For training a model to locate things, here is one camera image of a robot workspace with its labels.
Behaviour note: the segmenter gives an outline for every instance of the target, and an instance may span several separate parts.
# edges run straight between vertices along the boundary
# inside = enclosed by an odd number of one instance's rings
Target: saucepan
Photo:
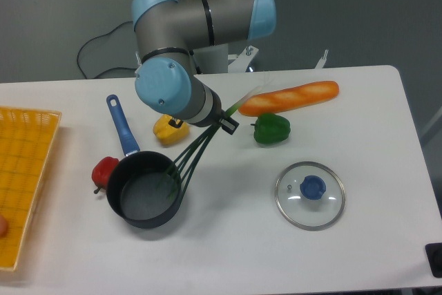
[[[151,229],[168,222],[182,201],[180,177],[173,161],[154,151],[140,151],[116,95],[106,99],[124,155],[112,171],[106,196],[128,224]]]

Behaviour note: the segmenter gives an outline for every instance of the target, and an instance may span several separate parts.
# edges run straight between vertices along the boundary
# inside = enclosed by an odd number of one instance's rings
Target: green bell pepper
[[[255,126],[253,137],[261,144],[282,142],[290,134],[290,121],[273,113],[263,113],[252,126]]]

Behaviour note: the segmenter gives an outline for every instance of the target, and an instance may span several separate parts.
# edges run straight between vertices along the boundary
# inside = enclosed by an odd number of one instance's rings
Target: floor
[[[255,70],[389,64],[402,75],[418,133],[442,106],[442,0],[276,0],[275,33],[253,41]],[[131,20],[131,0],[0,0],[0,83],[82,79],[81,46]],[[246,43],[231,44],[230,53]],[[136,66],[131,25],[85,48],[87,77]],[[121,70],[108,74],[128,76]],[[442,207],[442,133],[423,147]]]

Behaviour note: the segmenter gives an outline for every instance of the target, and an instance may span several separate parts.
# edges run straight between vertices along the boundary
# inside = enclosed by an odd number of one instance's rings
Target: baguette
[[[248,99],[238,110],[249,117],[263,113],[279,113],[295,108],[326,102],[339,94],[335,81],[321,81],[284,90],[261,93]]]

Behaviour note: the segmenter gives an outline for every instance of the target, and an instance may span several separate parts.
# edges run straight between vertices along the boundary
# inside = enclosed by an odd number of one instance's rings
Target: red bell pepper
[[[106,190],[112,171],[118,165],[117,158],[105,157],[92,170],[92,181],[97,186],[94,193],[98,193],[100,189]]]

